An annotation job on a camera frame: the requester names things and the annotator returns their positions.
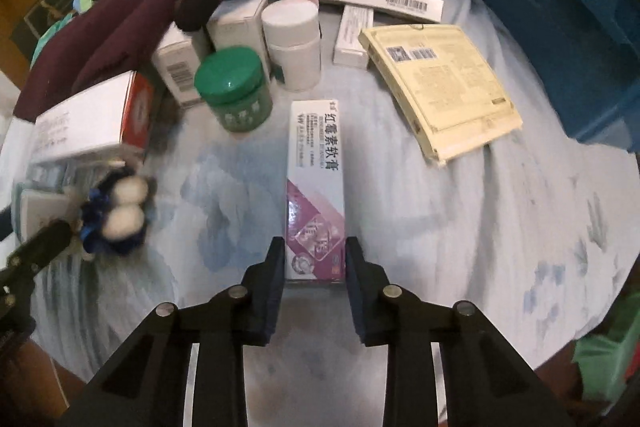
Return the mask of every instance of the small figurine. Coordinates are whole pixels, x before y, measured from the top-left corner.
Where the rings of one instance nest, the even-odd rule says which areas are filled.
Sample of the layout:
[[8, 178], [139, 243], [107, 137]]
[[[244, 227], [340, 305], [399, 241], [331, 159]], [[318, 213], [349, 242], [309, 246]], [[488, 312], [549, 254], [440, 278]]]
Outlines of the small figurine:
[[149, 187], [142, 176], [125, 167], [111, 171], [89, 192], [81, 207], [82, 247], [91, 259], [95, 253], [127, 255], [145, 240], [146, 220], [142, 210]]

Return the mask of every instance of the ointment box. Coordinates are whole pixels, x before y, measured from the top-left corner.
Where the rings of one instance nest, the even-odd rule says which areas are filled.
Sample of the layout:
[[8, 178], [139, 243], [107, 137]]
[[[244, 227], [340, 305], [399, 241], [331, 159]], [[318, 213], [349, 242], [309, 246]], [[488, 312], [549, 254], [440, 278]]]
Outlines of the ointment box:
[[287, 164], [286, 279], [344, 279], [343, 172], [337, 100], [293, 102]]

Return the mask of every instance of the barcode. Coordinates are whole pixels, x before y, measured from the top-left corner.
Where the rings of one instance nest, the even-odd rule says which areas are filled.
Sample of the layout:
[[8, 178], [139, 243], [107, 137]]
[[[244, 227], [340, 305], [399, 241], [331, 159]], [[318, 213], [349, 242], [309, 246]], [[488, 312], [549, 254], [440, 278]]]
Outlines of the barcode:
[[417, 0], [386, 0], [387, 4], [393, 4], [395, 6], [404, 6], [405, 8], [412, 8], [421, 12], [427, 11], [427, 3]]
[[415, 60], [420, 60], [421, 58], [438, 58], [431, 48], [418, 48], [415, 50], [410, 50], [411, 56], [415, 58]]
[[394, 62], [403, 62], [405, 60], [411, 60], [411, 57], [407, 55], [402, 46], [396, 46], [395, 48], [387, 48], [386, 52], [391, 55]]
[[193, 73], [191, 73], [189, 65], [186, 62], [177, 62], [176, 64], [167, 66], [166, 70], [171, 75], [175, 85], [180, 89], [180, 92], [193, 89]]

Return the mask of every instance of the metal screw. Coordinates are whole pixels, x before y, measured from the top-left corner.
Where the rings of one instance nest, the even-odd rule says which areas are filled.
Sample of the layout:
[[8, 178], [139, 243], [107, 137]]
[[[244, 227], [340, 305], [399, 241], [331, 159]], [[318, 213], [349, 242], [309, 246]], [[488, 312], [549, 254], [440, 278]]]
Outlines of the metal screw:
[[241, 284], [237, 284], [229, 288], [229, 297], [231, 297], [232, 299], [241, 299], [242, 297], [247, 295], [247, 293], [249, 293], [249, 290]]
[[171, 302], [163, 302], [156, 306], [156, 315], [158, 317], [168, 317], [175, 311], [175, 306]]
[[471, 315], [476, 313], [476, 306], [469, 301], [460, 301], [458, 304], [456, 304], [456, 311], [460, 315], [470, 317]]
[[389, 284], [383, 288], [382, 293], [390, 299], [397, 299], [402, 295], [402, 288], [395, 284]]

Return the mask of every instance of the white cloth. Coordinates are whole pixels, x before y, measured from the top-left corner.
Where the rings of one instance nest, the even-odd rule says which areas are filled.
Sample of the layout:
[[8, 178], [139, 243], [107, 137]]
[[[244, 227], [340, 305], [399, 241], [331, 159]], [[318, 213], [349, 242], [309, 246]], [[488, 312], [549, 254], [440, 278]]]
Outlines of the white cloth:
[[[322, 81], [302, 94], [275, 89], [257, 130], [231, 136], [205, 105], [157, 126], [146, 246], [95, 264], [68, 257], [38, 277], [32, 312], [45, 350], [91, 378], [156, 304], [207, 301], [261, 261], [284, 232], [287, 117], [300, 98], [339, 100], [348, 233], [392, 282], [441, 305], [474, 301], [533, 367], [593, 328], [640, 251], [636, 160], [568, 139], [484, 3], [444, 1], [443, 22], [487, 58], [522, 131], [428, 165], [379, 74], [331, 64], [340, 10], [324, 8]], [[244, 352], [251, 425], [382, 421], [386, 350], [359, 344], [342, 288], [287, 288], [271, 344]], [[442, 390], [438, 377], [441, 404]]]

